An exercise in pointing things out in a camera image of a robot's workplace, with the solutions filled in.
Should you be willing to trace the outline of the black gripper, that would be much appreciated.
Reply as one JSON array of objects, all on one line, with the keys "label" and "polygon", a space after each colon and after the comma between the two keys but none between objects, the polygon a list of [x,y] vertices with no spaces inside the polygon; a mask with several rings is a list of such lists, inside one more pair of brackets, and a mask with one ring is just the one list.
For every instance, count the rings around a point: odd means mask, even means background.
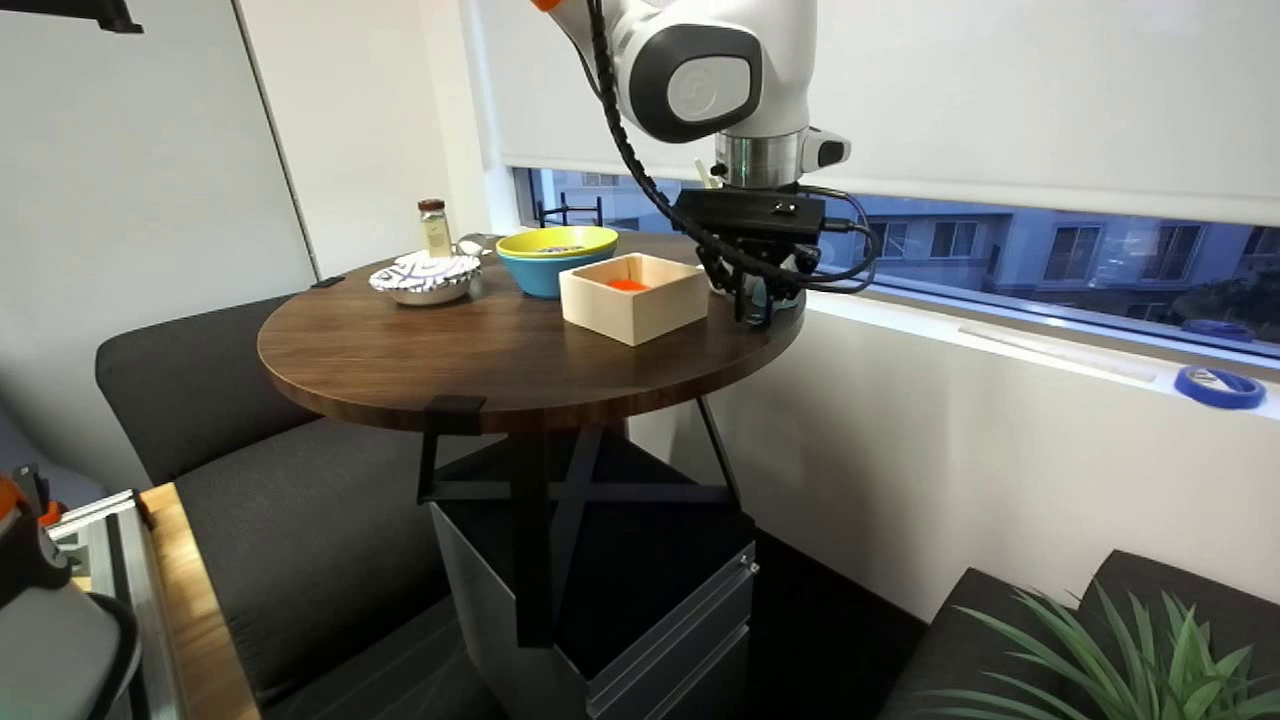
[{"label": "black gripper", "polygon": [[[792,260],[799,275],[818,274],[818,242],[824,231],[824,206],[799,194],[764,190],[683,190],[675,211],[701,231],[698,258],[721,296],[734,300],[734,317],[749,321],[744,274],[728,260],[728,250],[769,263]],[[769,279],[769,311],[783,317],[804,308],[804,285],[792,270]]]}]

